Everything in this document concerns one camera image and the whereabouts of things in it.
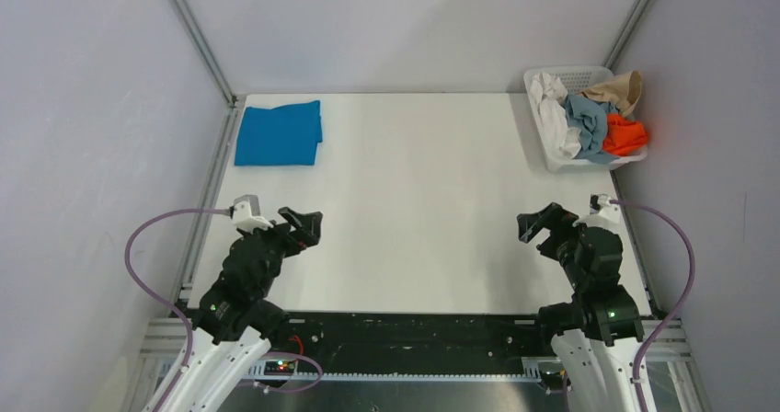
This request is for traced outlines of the grey-blue t-shirt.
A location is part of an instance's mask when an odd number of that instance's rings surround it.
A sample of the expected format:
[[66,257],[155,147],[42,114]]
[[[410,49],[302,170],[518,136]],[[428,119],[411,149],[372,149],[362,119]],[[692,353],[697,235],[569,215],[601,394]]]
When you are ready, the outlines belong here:
[[607,165],[618,156],[603,149],[608,134],[607,115],[616,113],[611,102],[593,101],[580,95],[569,94],[564,100],[568,126],[579,130],[580,149],[576,159],[588,160],[594,164]]

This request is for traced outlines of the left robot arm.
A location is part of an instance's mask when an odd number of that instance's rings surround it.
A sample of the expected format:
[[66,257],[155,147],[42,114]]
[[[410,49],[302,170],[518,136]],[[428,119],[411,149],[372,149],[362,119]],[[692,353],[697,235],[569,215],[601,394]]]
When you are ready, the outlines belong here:
[[184,345],[146,404],[147,411],[215,411],[253,364],[284,350],[291,337],[285,324],[289,316],[267,297],[283,260],[317,246],[321,237],[321,212],[282,207],[278,213],[283,221],[277,223],[261,215],[251,195],[227,209],[195,212],[228,217],[239,237],[192,314],[153,291],[132,268],[132,245],[141,228],[132,233],[124,251],[125,267],[135,283],[185,327]]

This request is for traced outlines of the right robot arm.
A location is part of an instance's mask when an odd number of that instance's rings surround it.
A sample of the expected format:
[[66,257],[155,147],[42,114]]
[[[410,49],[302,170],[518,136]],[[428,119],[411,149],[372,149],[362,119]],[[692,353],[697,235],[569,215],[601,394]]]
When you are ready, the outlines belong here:
[[624,245],[614,227],[618,207],[595,196],[589,214],[557,203],[517,217],[519,239],[542,233],[539,254],[563,269],[572,290],[568,303],[539,309],[537,348],[563,366],[560,391],[570,411],[653,411],[645,359],[645,330],[637,304],[621,284]]

